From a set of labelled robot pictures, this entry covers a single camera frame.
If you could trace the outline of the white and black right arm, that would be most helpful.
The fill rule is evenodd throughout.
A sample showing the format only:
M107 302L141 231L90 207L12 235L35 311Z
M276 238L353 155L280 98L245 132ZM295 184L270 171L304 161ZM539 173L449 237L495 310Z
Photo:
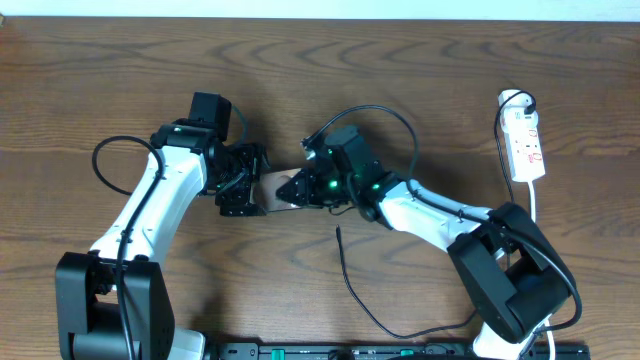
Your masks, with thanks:
M547 320L577 294L568 268L517 204L473 207L383 168L355 126L303 140L314 162L280 186L297 207L351 204L369 222L415 235L451 259L483 325L478 357L519 359Z

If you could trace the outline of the silver Galaxy smartphone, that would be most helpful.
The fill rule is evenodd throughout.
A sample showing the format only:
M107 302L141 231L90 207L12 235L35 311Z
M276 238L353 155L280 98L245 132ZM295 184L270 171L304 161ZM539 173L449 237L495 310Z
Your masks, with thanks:
M297 210L299 206L280 200L276 197L276 191L287 183L300 168L262 174L259 182L252 191L253 200L266 212L278 212Z

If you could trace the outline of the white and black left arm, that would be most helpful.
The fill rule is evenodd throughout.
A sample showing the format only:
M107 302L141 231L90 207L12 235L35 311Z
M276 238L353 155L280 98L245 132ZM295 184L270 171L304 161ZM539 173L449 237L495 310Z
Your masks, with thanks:
M62 358L216 358L203 333L177 326L163 268L196 198L214 197L226 217L266 213L253 195L268 165L264 146L227 141L238 112L219 94L197 92L187 117L139 142L148 162L117 219L89 251L67 252L56 266Z

